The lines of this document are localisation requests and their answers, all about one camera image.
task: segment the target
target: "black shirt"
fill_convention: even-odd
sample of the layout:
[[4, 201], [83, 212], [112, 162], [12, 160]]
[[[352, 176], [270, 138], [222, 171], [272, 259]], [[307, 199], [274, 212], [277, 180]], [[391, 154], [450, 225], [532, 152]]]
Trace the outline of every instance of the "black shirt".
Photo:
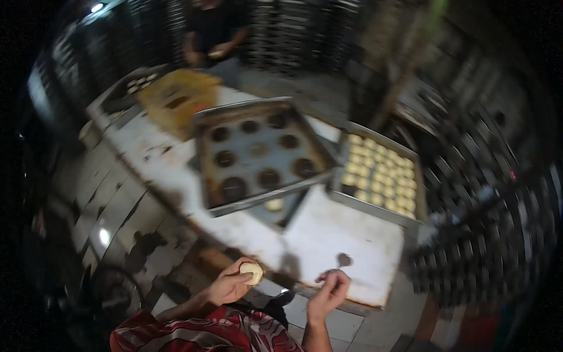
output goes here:
[[217, 7], [209, 10], [194, 8], [187, 18], [186, 28], [188, 33], [195, 32], [194, 50], [207, 55], [215, 45], [230, 42], [236, 30], [243, 26], [243, 14], [233, 0], [221, 0]]

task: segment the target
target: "floor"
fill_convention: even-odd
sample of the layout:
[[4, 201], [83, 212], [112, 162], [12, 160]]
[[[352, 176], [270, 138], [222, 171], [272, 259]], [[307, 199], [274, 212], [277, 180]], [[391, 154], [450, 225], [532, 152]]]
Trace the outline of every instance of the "floor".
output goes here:
[[[328, 119], [338, 121], [346, 119], [346, 94], [338, 92], [339, 83], [331, 77], [286, 80], [248, 71], [243, 82], [249, 93], [259, 90], [263, 96], [297, 96], [300, 104], [309, 104], [307, 112], [325, 112]], [[161, 206], [104, 142], [78, 159], [63, 157], [54, 185], [60, 193], [75, 199], [82, 211], [78, 221], [69, 221], [69, 226], [84, 265], [96, 266], [102, 261], [126, 268], [141, 284], [148, 309], [154, 314], [175, 305], [162, 286], [155, 284], [157, 277], [172, 279], [192, 293], [210, 283], [189, 260], [197, 235]], [[52, 206], [68, 215], [56, 201]], [[277, 295], [281, 289], [263, 280], [245, 299], [263, 306], [268, 296]], [[401, 334], [414, 335], [426, 298], [415, 295], [404, 274], [398, 273], [384, 310], [368, 317], [340, 310], [330, 314], [327, 326], [334, 352], [390, 351]], [[298, 341], [306, 323], [306, 304], [306, 298], [297, 296], [285, 307], [289, 332]]]

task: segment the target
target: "light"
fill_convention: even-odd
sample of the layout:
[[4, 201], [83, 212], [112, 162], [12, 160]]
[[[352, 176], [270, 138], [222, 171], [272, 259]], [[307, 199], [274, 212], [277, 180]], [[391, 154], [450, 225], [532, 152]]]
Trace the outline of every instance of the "light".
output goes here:
[[92, 12], [100, 11], [103, 6], [104, 6], [104, 4], [96, 4], [96, 5], [92, 6]]
[[109, 246], [109, 232], [104, 228], [100, 229], [100, 242], [106, 247]]

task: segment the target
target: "wheel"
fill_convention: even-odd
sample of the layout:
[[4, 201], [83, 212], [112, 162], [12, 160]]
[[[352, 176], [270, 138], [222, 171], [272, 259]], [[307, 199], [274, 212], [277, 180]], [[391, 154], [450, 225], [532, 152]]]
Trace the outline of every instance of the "wheel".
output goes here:
[[104, 314], [120, 324], [145, 306], [139, 284], [118, 266], [99, 266], [92, 276], [92, 294]]

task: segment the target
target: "tiled floor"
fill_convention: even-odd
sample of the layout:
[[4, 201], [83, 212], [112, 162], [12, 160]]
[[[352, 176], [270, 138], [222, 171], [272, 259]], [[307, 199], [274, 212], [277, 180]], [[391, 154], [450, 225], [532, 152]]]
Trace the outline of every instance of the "tiled floor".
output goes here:
[[[255, 79], [253, 75], [257, 73], [249, 73], [247, 79]], [[318, 80], [330, 85], [328, 81], [321, 82], [322, 78]], [[314, 89], [309, 86], [319, 82], [298, 82], [302, 86], [300, 94], [311, 95]], [[297, 89], [293, 83], [288, 86], [288, 94]], [[332, 96], [338, 105], [333, 106], [333, 117], [345, 118], [345, 97], [330, 92], [325, 96]], [[330, 108], [321, 97], [312, 99], [318, 110]], [[208, 285], [208, 278], [185, 260], [197, 240], [195, 233], [166, 211], [114, 158], [104, 142], [79, 159], [63, 158], [54, 184], [62, 194], [76, 200], [82, 211], [72, 230], [74, 247], [85, 253], [83, 263], [97, 265], [101, 259], [122, 265], [140, 282], [153, 313], [174, 304], [153, 285], [157, 275], [167, 276], [192, 292]], [[246, 298], [256, 306], [264, 306], [265, 295], [275, 296], [280, 290], [281, 286], [263, 280]], [[330, 314], [327, 326], [334, 352], [390, 351], [401, 333], [414, 333], [425, 300], [426, 296], [415, 295], [406, 277], [398, 273], [385, 310], [365, 318], [339, 310]], [[285, 307], [289, 331], [298, 341], [306, 324], [306, 304], [306, 298], [297, 296]]]

